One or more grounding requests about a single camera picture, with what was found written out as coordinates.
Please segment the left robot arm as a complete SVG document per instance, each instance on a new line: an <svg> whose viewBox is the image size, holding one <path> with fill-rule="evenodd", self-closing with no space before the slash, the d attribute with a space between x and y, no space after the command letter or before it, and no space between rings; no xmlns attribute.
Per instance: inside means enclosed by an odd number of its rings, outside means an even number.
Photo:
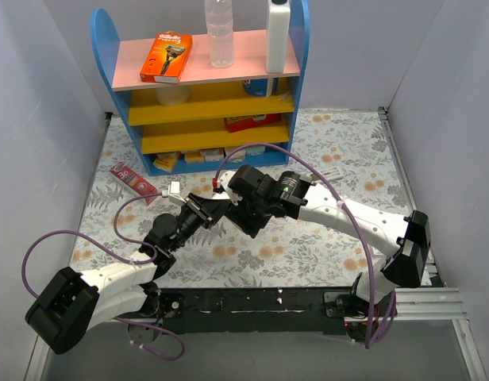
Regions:
<svg viewBox="0 0 489 381"><path fill-rule="evenodd" d="M59 270L29 307L26 323L54 353L63 354L89 329L111 318L128 312L153 316L160 306L153 280L174 264L174 251L199 228L218 222L230 205L226 194L212 198L189 194L179 215L154 219L143 243L127 260L89 271Z"/></svg>

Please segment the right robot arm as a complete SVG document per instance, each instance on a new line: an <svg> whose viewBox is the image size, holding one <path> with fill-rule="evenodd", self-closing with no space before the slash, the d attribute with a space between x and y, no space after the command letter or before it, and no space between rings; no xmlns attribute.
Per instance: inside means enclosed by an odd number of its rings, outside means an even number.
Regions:
<svg viewBox="0 0 489 381"><path fill-rule="evenodd" d="M218 182L231 201L226 217L250 237L271 217L290 217L364 238L382 253L372 275L361 275L349 296L356 314L370 314L396 288L421 286L431 244L429 218L423 212L403 216L350 199L337 201L329 189L293 171L273 179L244 165L220 175Z"/></svg>

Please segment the white remote control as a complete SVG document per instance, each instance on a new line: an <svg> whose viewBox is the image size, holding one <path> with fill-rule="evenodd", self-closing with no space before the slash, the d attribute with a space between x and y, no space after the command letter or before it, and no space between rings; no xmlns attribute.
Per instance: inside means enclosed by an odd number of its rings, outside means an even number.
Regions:
<svg viewBox="0 0 489 381"><path fill-rule="evenodd" d="M319 171L318 174L311 173L310 178L313 182L322 183L324 180L329 183L334 183L342 180L345 177L344 171L340 167L330 167L325 171Z"/></svg>

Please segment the light blue small box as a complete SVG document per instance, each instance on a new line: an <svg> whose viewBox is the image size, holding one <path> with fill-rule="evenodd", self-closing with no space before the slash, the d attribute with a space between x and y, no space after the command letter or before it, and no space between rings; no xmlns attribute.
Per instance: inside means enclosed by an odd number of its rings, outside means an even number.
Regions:
<svg viewBox="0 0 489 381"><path fill-rule="evenodd" d="M259 156L265 152L265 146L263 145L250 145L245 149L247 156Z"/></svg>

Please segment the yellow small box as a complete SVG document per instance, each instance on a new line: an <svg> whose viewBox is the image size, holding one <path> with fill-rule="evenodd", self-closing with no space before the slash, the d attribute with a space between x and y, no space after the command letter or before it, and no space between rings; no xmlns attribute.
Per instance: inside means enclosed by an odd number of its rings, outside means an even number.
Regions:
<svg viewBox="0 0 489 381"><path fill-rule="evenodd" d="M174 170L175 165L179 162L180 156L181 152L157 153L152 165L156 169L171 173Z"/></svg>

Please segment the red toothpaste box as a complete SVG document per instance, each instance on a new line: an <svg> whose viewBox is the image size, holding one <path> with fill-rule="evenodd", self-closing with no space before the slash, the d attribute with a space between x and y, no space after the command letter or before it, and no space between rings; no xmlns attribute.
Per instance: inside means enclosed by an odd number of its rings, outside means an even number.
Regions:
<svg viewBox="0 0 489 381"><path fill-rule="evenodd" d="M158 197L157 189L141 175L122 162L117 162L110 169L112 178L130 191L134 196L143 196L143 200L150 205Z"/></svg>

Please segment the red flat box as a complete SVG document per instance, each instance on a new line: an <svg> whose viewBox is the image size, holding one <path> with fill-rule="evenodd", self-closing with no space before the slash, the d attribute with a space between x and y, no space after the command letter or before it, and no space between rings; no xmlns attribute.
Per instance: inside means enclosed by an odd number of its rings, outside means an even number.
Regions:
<svg viewBox="0 0 489 381"><path fill-rule="evenodd" d="M237 133L263 125L270 125L282 119L282 114L257 114L240 117L225 117L225 127L229 133Z"/></svg>

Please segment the blue wooden shelf unit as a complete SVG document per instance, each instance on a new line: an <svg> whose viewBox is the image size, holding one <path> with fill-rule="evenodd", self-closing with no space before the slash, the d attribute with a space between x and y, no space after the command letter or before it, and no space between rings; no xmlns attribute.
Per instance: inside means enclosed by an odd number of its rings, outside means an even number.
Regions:
<svg viewBox="0 0 489 381"><path fill-rule="evenodd" d="M157 83L143 83L139 70L152 39L122 40L109 13L95 9L90 19L94 60L125 129L150 176L163 175L153 167L157 153L224 148L250 143L279 144L244 162L253 166L287 164L302 94L310 45L310 13L306 1L292 1L285 70L275 73L276 92L266 98L248 95L246 79L266 79L266 32L248 30L234 34L235 61L215 68L209 61L208 39L194 36L194 46L181 83L191 87L191 97L177 106L162 106L155 96ZM223 119L257 114L282 114L270 125L229 133Z"/></svg>

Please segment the blue round tin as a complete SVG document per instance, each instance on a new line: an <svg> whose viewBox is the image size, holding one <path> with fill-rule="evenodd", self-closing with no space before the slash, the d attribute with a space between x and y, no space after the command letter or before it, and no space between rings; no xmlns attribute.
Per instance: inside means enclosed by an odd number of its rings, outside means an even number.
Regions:
<svg viewBox="0 0 489 381"><path fill-rule="evenodd" d="M246 79L242 81L244 91L256 98L266 98L276 92L278 79Z"/></svg>

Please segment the orange razor box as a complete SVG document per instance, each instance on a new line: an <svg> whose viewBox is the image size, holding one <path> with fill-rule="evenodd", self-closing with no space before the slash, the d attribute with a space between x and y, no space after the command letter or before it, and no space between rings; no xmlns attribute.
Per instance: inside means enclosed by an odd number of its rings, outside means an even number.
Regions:
<svg viewBox="0 0 489 381"><path fill-rule="evenodd" d="M140 78L145 83L179 83L193 46L192 35L159 33L144 61Z"/></svg>

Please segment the clear plastic bottle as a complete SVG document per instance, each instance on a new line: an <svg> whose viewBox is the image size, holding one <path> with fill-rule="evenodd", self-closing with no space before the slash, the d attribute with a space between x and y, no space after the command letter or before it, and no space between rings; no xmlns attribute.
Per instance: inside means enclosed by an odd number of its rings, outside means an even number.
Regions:
<svg viewBox="0 0 489 381"><path fill-rule="evenodd" d="M210 46L210 62L218 68L234 62L233 4L226 0L205 0L205 20Z"/></svg>

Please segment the white plastic bottle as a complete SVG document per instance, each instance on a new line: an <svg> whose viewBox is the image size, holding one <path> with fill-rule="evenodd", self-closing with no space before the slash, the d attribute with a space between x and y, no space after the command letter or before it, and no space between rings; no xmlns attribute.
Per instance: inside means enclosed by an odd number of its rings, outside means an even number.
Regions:
<svg viewBox="0 0 489 381"><path fill-rule="evenodd" d="M268 1L266 72L281 73L287 55L291 8L287 0Z"/></svg>

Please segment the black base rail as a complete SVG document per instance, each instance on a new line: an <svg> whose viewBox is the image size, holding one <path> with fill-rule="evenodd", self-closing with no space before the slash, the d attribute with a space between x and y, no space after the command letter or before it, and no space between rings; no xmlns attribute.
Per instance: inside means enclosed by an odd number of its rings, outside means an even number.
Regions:
<svg viewBox="0 0 489 381"><path fill-rule="evenodd" d="M168 288L138 312L174 333L323 333L364 342L384 307L368 305L351 287Z"/></svg>

